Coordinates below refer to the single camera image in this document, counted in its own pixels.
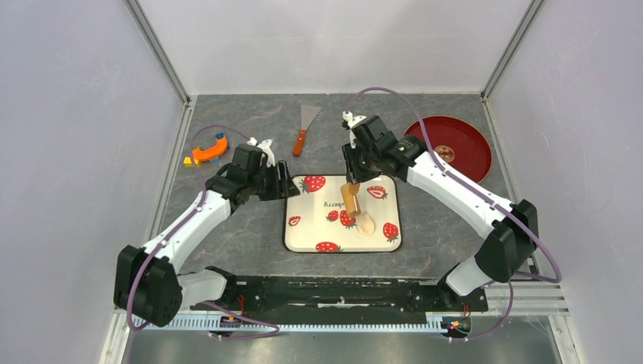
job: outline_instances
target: gray marble surface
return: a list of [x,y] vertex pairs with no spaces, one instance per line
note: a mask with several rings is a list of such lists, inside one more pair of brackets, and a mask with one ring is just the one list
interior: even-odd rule
[[[449,115],[469,122],[482,132],[493,148],[490,130],[479,96],[408,95],[423,116]],[[257,140],[272,138],[277,158],[288,162],[290,173],[343,174],[345,166],[340,147],[348,133],[341,123],[341,112],[348,95],[239,95],[199,96],[190,124],[183,156],[189,155],[192,135],[209,124],[235,127]],[[303,153],[292,155],[300,128],[300,106],[316,105],[321,111],[309,128]],[[369,94],[356,102],[358,115],[377,114],[398,136],[416,119],[406,104],[394,96]],[[213,130],[199,136],[195,146],[210,147]],[[235,146],[243,138],[226,132]],[[206,178],[221,162],[202,168]],[[494,152],[494,163],[482,186],[500,196],[507,195],[502,172]],[[215,227],[187,259],[182,272],[198,271],[215,265],[236,275],[361,275],[440,277],[457,262],[471,256],[482,239],[458,215],[432,196],[398,181],[398,199],[403,244],[395,253],[379,254],[297,254],[284,248],[284,202],[259,202],[255,197],[234,215]],[[167,227],[195,199],[199,178],[194,170],[178,166],[163,228]]]

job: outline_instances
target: strawberry cutting board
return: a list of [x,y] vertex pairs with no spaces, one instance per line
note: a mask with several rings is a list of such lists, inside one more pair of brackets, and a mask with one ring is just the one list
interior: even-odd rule
[[343,175],[295,176],[299,196],[286,201],[284,245],[295,253],[385,253],[400,247],[402,234],[397,191],[390,177],[363,183],[357,199],[375,222],[373,235],[361,235],[349,218],[340,187]]

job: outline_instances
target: red strawberry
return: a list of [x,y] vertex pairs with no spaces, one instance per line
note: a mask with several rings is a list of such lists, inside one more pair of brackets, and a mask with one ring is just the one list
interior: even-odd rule
[[340,221],[346,229],[352,229],[356,225],[355,218],[349,218],[346,210],[342,210],[340,213]]
[[366,192],[370,193],[371,196],[375,197],[376,199],[386,199],[386,196],[388,196],[388,193],[386,193],[386,189],[382,186],[370,186],[366,189]]
[[324,243],[317,244],[315,246],[315,249],[317,249],[317,251],[320,253],[332,253],[341,251],[339,245],[337,245],[336,243],[331,243],[330,241],[325,241]]
[[293,226],[299,224],[300,220],[301,220],[301,216],[293,216],[292,218],[288,219],[288,225],[293,227]]
[[331,212],[328,213],[328,216],[326,216],[326,220],[328,220],[330,222],[333,222],[333,221],[337,220],[337,218],[339,218],[339,217],[340,217],[339,212],[331,211]]
[[301,184],[302,191],[305,193],[312,193],[319,191],[326,184],[326,177],[324,176],[306,176]]
[[388,239],[386,241],[389,243],[393,243],[395,240],[397,240],[397,237],[400,236],[400,230],[397,228],[397,226],[391,224],[390,222],[384,224],[382,231],[384,232],[384,236]]

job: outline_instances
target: red plate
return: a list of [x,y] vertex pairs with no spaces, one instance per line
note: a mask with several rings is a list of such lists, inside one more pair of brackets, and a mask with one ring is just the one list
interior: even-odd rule
[[[479,183],[491,169],[491,147],[485,137],[464,121],[448,116],[422,119],[433,150],[460,173]],[[420,123],[411,125],[404,135],[424,140]]]

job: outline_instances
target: white panel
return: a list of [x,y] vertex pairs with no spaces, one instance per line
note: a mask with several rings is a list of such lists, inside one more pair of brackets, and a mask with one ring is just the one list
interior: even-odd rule
[[0,362],[96,362],[180,113],[123,2],[2,2]]
[[192,94],[480,91],[529,0],[141,0]]
[[641,14],[639,0],[547,2],[491,100],[588,362],[643,361]]

